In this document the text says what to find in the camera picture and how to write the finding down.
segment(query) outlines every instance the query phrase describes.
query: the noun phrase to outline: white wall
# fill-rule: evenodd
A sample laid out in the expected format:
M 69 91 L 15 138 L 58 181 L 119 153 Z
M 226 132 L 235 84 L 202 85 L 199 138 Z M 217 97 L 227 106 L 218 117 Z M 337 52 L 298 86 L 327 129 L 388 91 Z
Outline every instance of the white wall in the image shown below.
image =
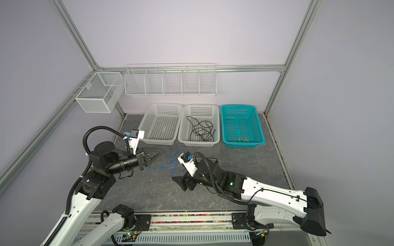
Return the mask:
M 284 64 L 310 0 L 64 0 L 102 67 Z
M 46 0 L 0 2 L 0 172 L 90 72 Z M 85 169 L 83 134 L 119 115 L 75 107 L 0 197 L 1 245 L 40 245 Z M 93 148 L 112 139 L 95 132 Z
M 0 2 L 0 172 L 89 73 L 46 0 Z
M 40 245 L 64 213 L 71 186 L 86 168 L 84 133 L 94 126 L 116 128 L 120 118 L 85 113 L 75 104 L 14 183 L 0 198 L 2 245 Z M 92 150 L 113 134 L 97 130 L 88 138 Z
M 178 104 L 248 104 L 263 112 L 279 79 L 279 72 L 217 73 L 217 96 L 121 96 L 119 102 L 126 113 L 144 114 L 154 102 Z
M 329 245 L 394 245 L 394 2 L 325 0 L 269 119 Z

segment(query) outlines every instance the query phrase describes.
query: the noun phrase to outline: white bracket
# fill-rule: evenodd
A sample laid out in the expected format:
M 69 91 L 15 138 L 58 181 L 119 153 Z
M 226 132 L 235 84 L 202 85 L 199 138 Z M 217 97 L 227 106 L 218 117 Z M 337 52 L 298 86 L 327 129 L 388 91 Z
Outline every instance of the white bracket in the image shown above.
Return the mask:
M 130 148 L 133 149 L 133 154 L 134 155 L 136 154 L 136 151 L 137 151 L 138 142 L 139 142 L 140 139 L 144 138 L 144 134 L 145 134 L 144 131 L 139 130 L 137 138 L 130 137 L 130 140 L 129 140 L 128 144 L 129 144 Z
M 189 162 L 184 162 L 183 160 L 182 160 L 182 158 L 181 158 L 181 156 L 183 155 L 184 153 L 182 153 L 179 157 L 178 157 L 178 161 L 179 161 L 179 163 L 180 164 L 182 164 L 182 165 L 184 165 L 185 166 L 185 168 L 187 169 L 187 171 L 190 173 L 190 175 L 193 177 L 194 176 L 194 174 L 195 174 L 195 172 L 197 171 L 197 167 L 194 165 L 194 161 L 193 161 L 193 159 L 191 159 Z

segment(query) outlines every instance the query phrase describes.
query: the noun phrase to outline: metal grille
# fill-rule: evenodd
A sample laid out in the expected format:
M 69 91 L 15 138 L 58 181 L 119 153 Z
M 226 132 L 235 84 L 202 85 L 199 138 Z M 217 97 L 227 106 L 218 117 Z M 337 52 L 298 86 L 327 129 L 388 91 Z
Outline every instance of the metal grille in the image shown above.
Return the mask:
M 141 95 L 216 95 L 216 69 L 141 69 L 127 70 L 126 94 Z
M 96 72 L 75 97 L 88 113 L 110 113 L 123 92 L 119 72 Z
M 86 235 L 77 235 L 73 244 Z M 114 235 L 118 244 L 209 244 L 209 243 L 234 243 L 250 242 L 249 232 L 216 232 L 216 233 L 142 233 L 135 242 L 122 242 L 123 234 Z M 103 245 L 113 245 L 111 238 L 105 240 Z

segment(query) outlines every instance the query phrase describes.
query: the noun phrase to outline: teal plastic basket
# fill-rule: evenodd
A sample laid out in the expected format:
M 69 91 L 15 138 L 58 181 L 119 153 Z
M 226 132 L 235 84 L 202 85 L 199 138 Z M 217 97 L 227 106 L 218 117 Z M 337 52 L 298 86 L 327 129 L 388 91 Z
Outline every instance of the teal plastic basket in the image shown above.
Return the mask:
M 253 106 L 223 105 L 221 122 L 223 141 L 229 148 L 254 148 L 266 142 Z

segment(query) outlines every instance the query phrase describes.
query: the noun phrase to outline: black cable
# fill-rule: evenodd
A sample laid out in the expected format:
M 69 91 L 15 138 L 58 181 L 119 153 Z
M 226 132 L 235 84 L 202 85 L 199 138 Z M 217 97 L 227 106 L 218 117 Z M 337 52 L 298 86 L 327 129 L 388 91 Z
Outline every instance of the black cable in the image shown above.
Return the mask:
M 214 182 L 214 176 L 213 176 L 213 174 L 212 174 L 211 167 L 209 166 L 206 157 L 205 157 L 202 153 L 200 153 L 200 152 L 195 152 L 194 155 L 193 155 L 193 162 L 195 163 L 195 165 L 197 165 L 197 160 L 196 160 L 197 155 L 199 155 L 199 156 L 202 158 L 202 161 L 205 162 L 206 167 L 207 167 L 207 169 L 208 169 L 209 178 L 211 179 L 211 182 L 212 182 L 212 187 L 214 188 L 214 190 L 215 190 L 216 192 L 218 192 L 218 191 L 217 191 L 217 188 L 216 188 L 216 185 L 215 185 L 215 182 Z
M 212 192 L 212 191 L 210 191 L 210 190 L 208 189 L 208 186 L 206 186 L 206 189 L 207 189 L 210 193 L 212 193 L 212 194 L 217 194 L 217 192 Z
M 252 200 L 252 198 L 255 196 L 255 194 L 257 194 L 257 192 L 259 192 L 259 191 L 263 191 L 263 189 L 261 188 L 260 190 L 256 191 L 256 192 L 253 194 L 253 196 L 249 199 L 249 201 L 247 201 L 247 204 L 249 204 L 249 202 Z
M 310 205 L 310 207 L 313 208 L 312 204 L 311 204 L 310 202 L 308 202 L 307 200 L 304 200 L 304 199 L 299 198 L 299 197 L 296 197 L 296 196 L 292 196 L 292 195 L 290 195 L 290 194 L 282 193 L 282 192 L 279 192 L 279 191 L 273 191 L 273 190 L 269 190 L 269 189 L 264 189 L 264 188 L 261 188 L 261 190 L 258 190 L 258 191 L 272 191 L 272 192 L 276 192 L 276 193 L 279 193 L 279 194 L 282 194 L 282 195 L 291 196 L 291 197 L 293 197 L 293 198 L 295 198 L 295 199 L 300 199 L 300 200 L 303 200 L 303 201 L 307 202 L 307 203 Z
M 52 234 L 49 236 L 48 240 L 45 242 L 43 246 L 48 246 L 52 240 L 55 238 L 56 234 L 60 231 L 63 224 L 66 222 L 67 217 L 63 217 L 59 224 L 56 226 L 55 230 L 53 230 Z
M 130 177 L 132 177 L 132 176 L 133 176 L 133 174 L 134 174 L 134 168 L 131 170 L 131 174 L 130 174 L 129 176 L 126 176 L 126 177 L 121 177 L 121 176 L 122 176 L 122 174 L 121 174 L 121 173 L 119 173 L 119 178 L 118 178 L 118 179 L 125 179 L 125 178 L 130 178 Z
M 82 139 L 82 144 L 83 144 L 84 149 L 85 149 L 85 151 L 86 151 L 86 153 L 87 153 L 88 155 L 91 153 L 91 151 L 90 151 L 89 147 L 87 146 L 87 137 L 88 137 L 92 132 L 94 132 L 94 131 L 96 131 L 96 130 L 99 130 L 99 129 L 104 129 L 104 130 L 110 131 L 110 132 L 112 132 L 112 133 L 114 133 L 114 134 L 120 136 L 121 138 L 126 137 L 126 135 L 123 135 L 123 134 L 121 134 L 120 132 L 118 132 L 118 131 L 116 131 L 116 130 L 110 128 L 110 127 L 107 127 L 107 126 L 95 126 L 95 127 L 91 128 L 91 129 L 89 129 L 89 130 L 85 133 L 84 138 Z M 125 139 L 125 143 L 126 143 L 127 153 L 129 153 L 129 154 L 131 155 L 130 146 L 129 146 L 129 144 L 128 144 L 127 139 Z
M 249 231 L 255 231 L 255 230 L 257 230 L 256 228 L 253 228 L 253 227 L 246 227 L 246 226 L 243 226 L 243 225 L 238 224 L 238 223 L 236 223 L 236 222 L 232 222 L 232 223 L 233 223 L 233 224 L 236 224 L 236 225 L 239 225 L 239 226 L 241 226 L 241 227 L 243 227 L 244 229 L 249 230 Z
M 107 214 L 107 216 L 110 215 L 110 213 L 109 213 L 108 211 L 103 210 L 103 211 L 101 212 L 101 214 L 100 214 L 101 223 L 104 222 L 104 214 Z M 112 240 L 112 242 L 113 242 L 113 244 L 114 244 L 115 246 L 119 246 L 119 244 L 116 242 L 115 237 L 114 237 L 113 235 L 111 235 L 111 240 Z
M 192 125 L 192 129 L 191 129 L 191 132 L 189 135 L 189 141 L 191 141 L 192 133 L 194 133 L 196 136 L 200 137 L 200 141 L 204 141 L 204 142 L 208 142 L 211 140 L 212 140 L 212 142 L 215 141 L 214 140 L 214 133 L 215 133 L 216 129 L 214 129 L 212 122 L 210 122 L 208 120 L 199 121 L 198 119 L 193 118 L 191 116 L 187 116 L 186 118 L 190 122 L 190 124 Z M 197 121 L 197 124 L 193 124 L 193 122 L 191 122 L 190 118 Z
M 230 199 L 227 199 L 227 200 L 229 200 L 230 202 L 239 204 L 239 205 L 245 205 L 245 206 L 247 205 L 247 202 L 242 202 L 242 201 L 238 201 L 238 200 L 230 200 Z

